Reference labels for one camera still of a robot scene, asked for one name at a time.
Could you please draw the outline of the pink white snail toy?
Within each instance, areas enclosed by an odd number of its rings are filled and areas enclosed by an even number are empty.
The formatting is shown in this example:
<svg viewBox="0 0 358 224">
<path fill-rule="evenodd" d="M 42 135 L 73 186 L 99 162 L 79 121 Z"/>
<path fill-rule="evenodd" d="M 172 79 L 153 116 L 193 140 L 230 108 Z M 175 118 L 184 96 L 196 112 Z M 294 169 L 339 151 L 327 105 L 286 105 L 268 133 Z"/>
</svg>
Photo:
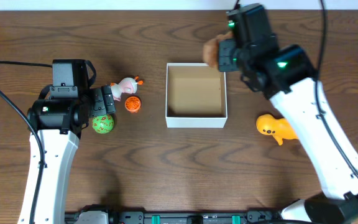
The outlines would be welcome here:
<svg viewBox="0 0 358 224">
<path fill-rule="evenodd" d="M 120 101 L 123 93 L 134 94 L 137 92 L 138 86 L 143 84 L 144 81 L 140 80 L 139 76 L 136 76 L 135 78 L 127 77 L 122 79 L 119 83 L 111 83 L 110 88 L 113 99 Z"/>
</svg>

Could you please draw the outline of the brown plush toy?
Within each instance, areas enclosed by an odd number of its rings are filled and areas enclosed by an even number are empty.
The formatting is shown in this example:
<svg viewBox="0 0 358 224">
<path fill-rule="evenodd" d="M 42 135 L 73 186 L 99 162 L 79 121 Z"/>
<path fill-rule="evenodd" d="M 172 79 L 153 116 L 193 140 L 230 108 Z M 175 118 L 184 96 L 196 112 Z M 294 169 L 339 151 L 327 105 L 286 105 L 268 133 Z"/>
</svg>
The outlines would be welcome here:
<svg viewBox="0 0 358 224">
<path fill-rule="evenodd" d="M 226 39 L 231 39 L 233 34 L 231 31 L 226 34 L 219 34 L 215 38 L 207 41 L 203 46 L 203 62 L 209 67 L 218 69 L 218 50 L 219 43 Z"/>
</svg>

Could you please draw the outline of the yellow rubber duck toy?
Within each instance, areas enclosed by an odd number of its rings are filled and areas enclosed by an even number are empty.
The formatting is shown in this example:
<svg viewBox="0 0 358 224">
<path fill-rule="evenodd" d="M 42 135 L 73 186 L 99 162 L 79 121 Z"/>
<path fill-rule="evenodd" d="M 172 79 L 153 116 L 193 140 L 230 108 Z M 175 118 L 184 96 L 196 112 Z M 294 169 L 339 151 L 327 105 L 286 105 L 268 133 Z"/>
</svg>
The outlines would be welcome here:
<svg viewBox="0 0 358 224">
<path fill-rule="evenodd" d="M 298 139 L 294 129 L 285 118 L 276 119 L 271 114 L 263 114 L 256 119 L 256 128 L 259 133 L 272 136 L 279 146 L 283 140 Z"/>
</svg>

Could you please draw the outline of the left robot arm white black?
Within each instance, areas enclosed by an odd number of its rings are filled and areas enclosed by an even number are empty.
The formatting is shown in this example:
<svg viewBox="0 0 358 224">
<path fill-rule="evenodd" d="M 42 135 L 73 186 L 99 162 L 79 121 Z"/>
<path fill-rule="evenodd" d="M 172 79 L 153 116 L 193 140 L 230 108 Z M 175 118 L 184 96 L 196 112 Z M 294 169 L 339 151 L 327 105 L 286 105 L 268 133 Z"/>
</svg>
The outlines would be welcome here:
<svg viewBox="0 0 358 224">
<path fill-rule="evenodd" d="M 108 210 L 66 213 L 71 165 L 82 126 L 115 112 L 109 86 L 79 92 L 75 86 L 46 86 L 28 111 L 30 166 L 19 223 L 109 223 Z"/>
</svg>

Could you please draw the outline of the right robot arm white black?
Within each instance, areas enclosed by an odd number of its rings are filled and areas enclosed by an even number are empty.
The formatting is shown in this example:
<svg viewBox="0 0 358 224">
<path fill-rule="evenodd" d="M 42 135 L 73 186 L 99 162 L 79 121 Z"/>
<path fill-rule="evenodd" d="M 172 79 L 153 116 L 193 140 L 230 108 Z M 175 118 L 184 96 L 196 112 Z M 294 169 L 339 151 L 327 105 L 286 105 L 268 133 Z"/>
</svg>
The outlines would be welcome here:
<svg viewBox="0 0 358 224">
<path fill-rule="evenodd" d="M 318 176 L 321 192 L 278 213 L 280 223 L 351 223 L 358 218 L 358 153 L 325 97 L 322 83 L 298 45 L 280 49 L 274 35 L 253 42 L 217 42 L 222 72 L 239 70 L 245 84 L 261 91 L 282 119 L 264 132 L 292 130 Z"/>
</svg>

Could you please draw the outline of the green numbered dice ball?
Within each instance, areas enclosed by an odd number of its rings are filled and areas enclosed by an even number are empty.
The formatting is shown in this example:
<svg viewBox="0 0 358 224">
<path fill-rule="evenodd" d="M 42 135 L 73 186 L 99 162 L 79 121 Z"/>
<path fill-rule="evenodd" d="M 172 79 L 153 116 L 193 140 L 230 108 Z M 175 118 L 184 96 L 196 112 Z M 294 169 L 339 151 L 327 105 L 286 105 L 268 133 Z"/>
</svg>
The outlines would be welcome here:
<svg viewBox="0 0 358 224">
<path fill-rule="evenodd" d="M 114 118 L 110 114 L 94 117 L 92 128 L 99 134 L 107 134 L 114 128 Z"/>
</svg>

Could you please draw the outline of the orange lattice ball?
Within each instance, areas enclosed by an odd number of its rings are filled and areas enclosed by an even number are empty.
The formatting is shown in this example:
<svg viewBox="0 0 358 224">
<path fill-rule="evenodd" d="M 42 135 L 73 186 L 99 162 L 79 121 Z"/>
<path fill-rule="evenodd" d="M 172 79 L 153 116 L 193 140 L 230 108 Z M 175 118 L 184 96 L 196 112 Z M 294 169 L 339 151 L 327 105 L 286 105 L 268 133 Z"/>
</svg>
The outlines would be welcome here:
<svg viewBox="0 0 358 224">
<path fill-rule="evenodd" d="M 130 113 L 137 113 L 141 108 L 141 100 L 137 96 L 130 96 L 126 99 L 124 106 Z"/>
</svg>

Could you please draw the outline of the white cardboard box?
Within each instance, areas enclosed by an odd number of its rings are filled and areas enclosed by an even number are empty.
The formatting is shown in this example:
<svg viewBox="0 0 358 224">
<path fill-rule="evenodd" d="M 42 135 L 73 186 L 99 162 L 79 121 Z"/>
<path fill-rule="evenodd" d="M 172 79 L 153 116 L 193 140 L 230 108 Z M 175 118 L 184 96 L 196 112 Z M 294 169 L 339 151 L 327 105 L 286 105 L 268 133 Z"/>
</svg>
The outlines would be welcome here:
<svg viewBox="0 0 358 224">
<path fill-rule="evenodd" d="M 223 128 L 227 121 L 226 74 L 205 63 L 168 63 L 165 120 L 168 128 Z"/>
</svg>

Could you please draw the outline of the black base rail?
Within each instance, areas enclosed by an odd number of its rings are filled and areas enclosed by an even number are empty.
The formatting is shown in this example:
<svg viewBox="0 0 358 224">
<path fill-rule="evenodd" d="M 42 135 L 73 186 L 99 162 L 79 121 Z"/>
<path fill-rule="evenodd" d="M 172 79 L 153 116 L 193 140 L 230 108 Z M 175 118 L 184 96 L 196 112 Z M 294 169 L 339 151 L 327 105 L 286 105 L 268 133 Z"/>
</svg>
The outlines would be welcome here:
<svg viewBox="0 0 358 224">
<path fill-rule="evenodd" d="M 87 205 L 77 212 L 66 212 L 65 223 L 112 224 L 246 224 L 280 220 L 280 212 L 251 209 L 240 212 L 146 212 L 113 210 L 103 205 Z"/>
</svg>

